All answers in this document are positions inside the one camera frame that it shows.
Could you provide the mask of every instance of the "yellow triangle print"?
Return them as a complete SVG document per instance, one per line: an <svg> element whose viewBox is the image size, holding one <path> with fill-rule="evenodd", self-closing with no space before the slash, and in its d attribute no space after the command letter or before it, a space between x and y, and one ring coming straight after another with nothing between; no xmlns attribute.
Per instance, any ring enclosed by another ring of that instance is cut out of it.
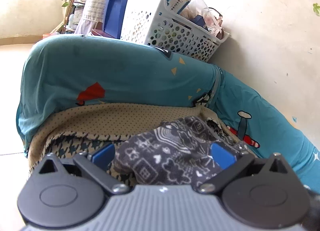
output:
<svg viewBox="0 0 320 231"><path fill-rule="evenodd" d="M177 73L177 67L171 69L171 72L173 73L173 75L176 75L176 73Z"/></svg>
<svg viewBox="0 0 320 231"><path fill-rule="evenodd" d="M181 57L179 58L179 62L185 65L184 60Z"/></svg>

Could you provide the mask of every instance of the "dark blue object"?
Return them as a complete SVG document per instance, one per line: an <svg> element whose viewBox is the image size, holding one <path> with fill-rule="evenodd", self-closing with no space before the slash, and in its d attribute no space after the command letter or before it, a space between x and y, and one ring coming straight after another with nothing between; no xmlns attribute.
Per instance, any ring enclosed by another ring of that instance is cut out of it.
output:
<svg viewBox="0 0 320 231"><path fill-rule="evenodd" d="M120 39L127 1L128 0L106 0L102 30L116 39Z"/></svg>
<svg viewBox="0 0 320 231"><path fill-rule="evenodd" d="M190 21L198 26L201 26L203 29L209 32L207 25L205 24L205 21L201 15L198 14L195 18L192 18Z"/></svg>
<svg viewBox="0 0 320 231"><path fill-rule="evenodd" d="M108 165L115 157L115 146L110 142L88 155L88 159L100 169L108 170Z"/></svg>
<svg viewBox="0 0 320 231"><path fill-rule="evenodd" d="M224 170L234 164L237 161L236 154L232 151L228 151L219 145L218 142L212 143L211 155L213 160L219 164L219 166Z"/></svg>

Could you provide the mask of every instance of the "white tile floor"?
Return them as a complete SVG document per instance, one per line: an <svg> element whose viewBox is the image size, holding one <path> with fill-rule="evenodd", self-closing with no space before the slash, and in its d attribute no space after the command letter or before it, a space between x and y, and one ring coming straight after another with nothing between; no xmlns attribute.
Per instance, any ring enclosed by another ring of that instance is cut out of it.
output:
<svg viewBox="0 0 320 231"><path fill-rule="evenodd" d="M23 64L32 44L0 46L0 107L2 144L0 146L0 230L17 231L24 223L17 208L17 197L28 177L28 162L15 118L20 100Z"/></svg>

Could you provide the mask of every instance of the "beige fabric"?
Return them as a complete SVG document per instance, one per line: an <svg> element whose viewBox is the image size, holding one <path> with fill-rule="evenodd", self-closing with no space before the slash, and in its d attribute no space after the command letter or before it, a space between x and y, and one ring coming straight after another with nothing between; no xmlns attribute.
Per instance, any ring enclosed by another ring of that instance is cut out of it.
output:
<svg viewBox="0 0 320 231"><path fill-rule="evenodd" d="M32 167L41 158L45 145L61 134L72 135L79 132L88 134L90 139L127 140L130 135L157 128L162 121L173 121L186 116L199 116L203 120L213 118L220 123L227 135L232 136L234 141L239 141L216 113L204 106L180 108L128 103L89 105L71 108L48 117L31 141L29 166Z"/></svg>

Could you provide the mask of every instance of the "white star print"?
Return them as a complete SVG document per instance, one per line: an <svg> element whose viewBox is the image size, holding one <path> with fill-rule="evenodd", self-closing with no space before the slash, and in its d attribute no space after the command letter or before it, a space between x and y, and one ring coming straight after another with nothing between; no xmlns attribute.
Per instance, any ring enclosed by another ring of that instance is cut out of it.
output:
<svg viewBox="0 0 320 231"><path fill-rule="evenodd" d="M319 153L319 152L313 153L313 155L315 156L315 158L313 159L313 161L315 161L315 160L320 161L319 156L318 156L318 153Z"/></svg>

